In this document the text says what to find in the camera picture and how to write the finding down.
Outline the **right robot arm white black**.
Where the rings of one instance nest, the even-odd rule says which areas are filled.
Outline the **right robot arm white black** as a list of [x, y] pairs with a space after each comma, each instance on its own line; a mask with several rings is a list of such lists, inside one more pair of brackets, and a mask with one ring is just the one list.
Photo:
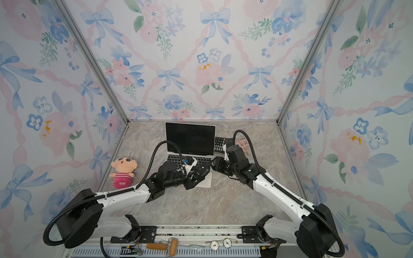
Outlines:
[[228, 177], [234, 176], [240, 183], [267, 197], [290, 218], [290, 221], [276, 221], [273, 217], [264, 219], [258, 227], [264, 231], [265, 236], [296, 244], [309, 258], [344, 256], [344, 243], [326, 205], [315, 205], [294, 194], [276, 181], [257, 161], [249, 162], [238, 145], [230, 146], [225, 154], [225, 157], [212, 160], [212, 170]]

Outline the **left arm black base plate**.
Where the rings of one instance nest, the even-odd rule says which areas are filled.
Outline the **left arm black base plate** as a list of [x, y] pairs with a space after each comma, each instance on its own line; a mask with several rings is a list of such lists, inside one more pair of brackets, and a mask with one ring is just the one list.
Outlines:
[[156, 226], [140, 226], [133, 228], [125, 237], [118, 238], [113, 236], [110, 240], [112, 244], [132, 244], [132, 243], [154, 243], [157, 233]]

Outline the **silver laptop black screen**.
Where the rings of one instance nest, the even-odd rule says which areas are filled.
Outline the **silver laptop black screen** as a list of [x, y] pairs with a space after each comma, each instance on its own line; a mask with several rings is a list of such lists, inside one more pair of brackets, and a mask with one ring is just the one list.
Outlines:
[[214, 125], [166, 123], [166, 139], [178, 146], [184, 158], [197, 160], [192, 172], [214, 158], [215, 136]]

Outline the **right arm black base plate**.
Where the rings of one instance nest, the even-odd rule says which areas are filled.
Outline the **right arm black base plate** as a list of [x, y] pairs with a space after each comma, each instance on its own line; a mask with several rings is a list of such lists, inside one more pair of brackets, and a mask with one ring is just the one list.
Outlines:
[[237, 235], [244, 244], [285, 244], [286, 241], [278, 238], [271, 238], [262, 227], [242, 226], [242, 232]]

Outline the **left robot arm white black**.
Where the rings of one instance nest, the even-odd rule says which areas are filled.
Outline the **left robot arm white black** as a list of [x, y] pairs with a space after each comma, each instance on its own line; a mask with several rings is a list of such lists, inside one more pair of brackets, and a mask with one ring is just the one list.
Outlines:
[[48, 246], [74, 248], [89, 239], [117, 237], [128, 242], [140, 236], [140, 226], [132, 215], [113, 218], [111, 213], [133, 204], [151, 202], [167, 188], [195, 188], [210, 172], [210, 163], [177, 165], [166, 161], [158, 171], [132, 187], [94, 193], [78, 193], [46, 226], [43, 242]]

